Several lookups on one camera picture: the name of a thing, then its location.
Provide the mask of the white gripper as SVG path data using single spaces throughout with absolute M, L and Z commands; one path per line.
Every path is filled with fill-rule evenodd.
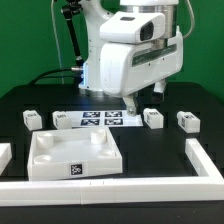
M 106 43 L 102 47 L 101 87 L 108 95 L 124 97 L 129 116 L 137 115 L 137 101 L 132 93 L 156 82 L 152 100 L 161 102 L 166 89 L 165 78 L 181 70 L 183 37 L 180 31 L 168 40 L 166 47 L 157 50 L 153 47 L 151 42 L 138 45 Z

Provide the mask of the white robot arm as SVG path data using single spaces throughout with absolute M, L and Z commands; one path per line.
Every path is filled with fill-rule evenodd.
M 183 64 L 183 36 L 176 24 L 179 0 L 120 0 L 112 14 L 100 0 L 81 0 L 89 55 L 80 88 L 124 100 L 137 114 L 137 92 L 164 92 L 166 79 Z

